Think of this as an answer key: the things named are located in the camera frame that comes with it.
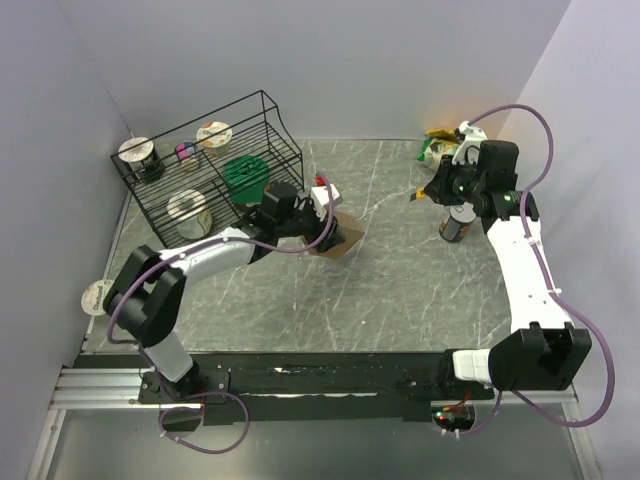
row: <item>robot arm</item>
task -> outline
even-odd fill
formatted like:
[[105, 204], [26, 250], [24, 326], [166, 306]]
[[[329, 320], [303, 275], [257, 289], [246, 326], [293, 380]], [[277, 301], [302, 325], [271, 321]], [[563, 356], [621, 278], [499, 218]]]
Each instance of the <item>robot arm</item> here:
[[[518, 214], [518, 147], [482, 140], [481, 130], [467, 122], [457, 132], [461, 146], [456, 156], [432, 165], [432, 181], [412, 198], [429, 196], [442, 205], [473, 204], [500, 262], [511, 307], [511, 335], [491, 349], [453, 351], [452, 373], [458, 380], [498, 390], [564, 390], [589, 352], [591, 339], [587, 330], [575, 329], [568, 313], [549, 297], [529, 243], [537, 243], [546, 265], [539, 215], [531, 196], [525, 211], [532, 237], [526, 238]], [[471, 145], [477, 148], [477, 157], [465, 155]]]
[[[331, 188], [335, 206], [342, 199], [336, 187]], [[192, 390], [189, 379], [197, 375], [198, 366], [173, 331], [184, 290], [225, 270], [256, 262], [270, 252], [251, 240], [277, 245], [280, 238], [303, 236], [310, 243], [320, 235], [326, 222], [331, 222], [329, 234], [316, 250], [322, 253], [342, 243], [337, 219], [327, 218], [328, 202], [327, 187], [314, 187], [309, 197], [300, 199], [295, 187], [276, 182], [265, 192], [260, 206], [247, 212], [237, 225], [213, 237], [160, 252], [146, 246], [137, 248], [105, 296], [105, 310], [112, 315], [124, 293], [143, 272], [178, 256], [179, 260], [170, 267], [149, 278], [151, 289], [140, 287], [135, 291], [125, 302], [117, 323], [136, 339], [143, 354], [176, 392], [189, 394]], [[244, 238], [247, 242], [212, 242], [215, 238]]]

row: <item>white wall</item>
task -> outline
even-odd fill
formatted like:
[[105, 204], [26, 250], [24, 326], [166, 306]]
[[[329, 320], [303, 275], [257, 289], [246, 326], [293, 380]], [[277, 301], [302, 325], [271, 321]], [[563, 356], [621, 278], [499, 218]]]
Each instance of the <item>white wall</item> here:
[[[563, 296], [602, 327], [617, 362], [611, 410], [590, 428], [614, 480], [638, 478], [640, 468], [639, 13], [626, 0], [573, 0], [520, 97], [555, 133], [555, 164], [536, 192], [552, 272]], [[532, 179], [546, 158], [542, 129], [513, 113], [501, 137], [519, 143]], [[604, 388], [597, 344], [576, 383], [590, 415]]]
[[135, 132], [264, 88], [298, 138], [422, 138], [514, 101], [570, 0], [60, 3]]
[[124, 122], [53, 0], [0, 13], [0, 478], [26, 475], [80, 295], [100, 278], [124, 189]]

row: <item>green container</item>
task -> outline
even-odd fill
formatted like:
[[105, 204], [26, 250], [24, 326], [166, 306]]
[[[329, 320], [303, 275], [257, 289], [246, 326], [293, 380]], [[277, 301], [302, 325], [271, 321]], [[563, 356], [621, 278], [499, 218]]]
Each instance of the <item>green container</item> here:
[[264, 189], [269, 185], [269, 166], [259, 157], [244, 155], [224, 166], [223, 177], [233, 203], [260, 203]]

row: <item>cardboard box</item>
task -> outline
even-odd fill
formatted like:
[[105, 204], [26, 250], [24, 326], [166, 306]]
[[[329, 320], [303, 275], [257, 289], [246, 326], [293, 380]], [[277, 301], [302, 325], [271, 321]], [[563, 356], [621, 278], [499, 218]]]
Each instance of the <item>cardboard box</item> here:
[[335, 212], [334, 216], [336, 220], [338, 220], [338, 231], [345, 238], [345, 241], [324, 253], [318, 253], [315, 248], [312, 248], [309, 250], [310, 255], [318, 255], [320, 257], [337, 260], [351, 250], [351, 247], [364, 237], [364, 229], [354, 217], [342, 212]]

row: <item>gray marble table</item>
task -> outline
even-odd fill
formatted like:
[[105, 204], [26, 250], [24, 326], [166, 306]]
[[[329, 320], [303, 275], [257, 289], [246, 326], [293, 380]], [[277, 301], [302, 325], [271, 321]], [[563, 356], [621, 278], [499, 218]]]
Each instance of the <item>gray marble table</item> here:
[[[479, 222], [452, 245], [438, 235], [444, 208], [408, 201], [428, 180], [413, 160], [420, 142], [300, 145], [307, 185], [316, 170], [335, 182], [364, 238], [339, 260], [270, 254], [194, 286], [176, 326], [188, 350], [424, 351], [491, 346], [509, 333], [500, 267]], [[142, 244], [162, 248], [132, 201], [110, 278]], [[86, 353], [129, 349], [105, 341], [106, 325], [96, 319]]]

